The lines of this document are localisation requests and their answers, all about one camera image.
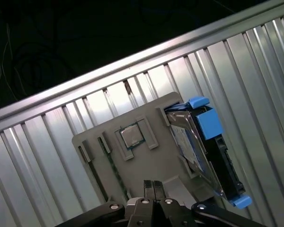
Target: black handle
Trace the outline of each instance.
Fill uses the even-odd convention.
[[[210,225],[220,224],[230,227],[265,227],[255,221],[234,214],[218,206],[198,202],[192,208],[192,216]]]

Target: dark background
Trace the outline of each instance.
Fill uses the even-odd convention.
[[[261,2],[0,0],[0,108]]]

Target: screw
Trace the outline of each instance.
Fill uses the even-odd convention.
[[[204,210],[206,208],[206,206],[204,204],[199,204],[197,206],[200,210]]]
[[[171,200],[171,199],[166,199],[165,202],[166,202],[167,204],[171,204],[171,203],[172,203],[172,200]]]
[[[142,226],[142,225],[144,225],[144,222],[143,222],[143,221],[138,221],[138,222],[137,222],[137,225],[138,225],[138,226]]]
[[[146,204],[146,203],[150,203],[150,201],[149,201],[149,200],[147,200],[147,199],[143,199],[143,200],[141,200],[141,202],[142,202],[142,203],[144,203],[144,204]]]
[[[119,205],[118,204],[113,204],[113,205],[110,205],[110,209],[118,209],[119,208]]]

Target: corrugated metal panel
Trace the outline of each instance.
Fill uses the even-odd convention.
[[[1,122],[0,227],[50,227],[102,203],[72,136],[172,91],[184,101],[207,96],[217,109],[233,165],[254,201],[245,210],[226,208],[284,226],[281,15],[284,5]]]

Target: blue clip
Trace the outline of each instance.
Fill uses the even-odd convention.
[[[229,203],[234,207],[243,209],[252,203],[252,199],[248,195],[240,195],[235,199],[229,200]]]
[[[188,102],[193,109],[196,109],[196,108],[199,108],[203,105],[209,104],[209,99],[200,96],[200,97],[190,98]]]
[[[196,116],[206,140],[223,133],[219,116],[214,109]]]

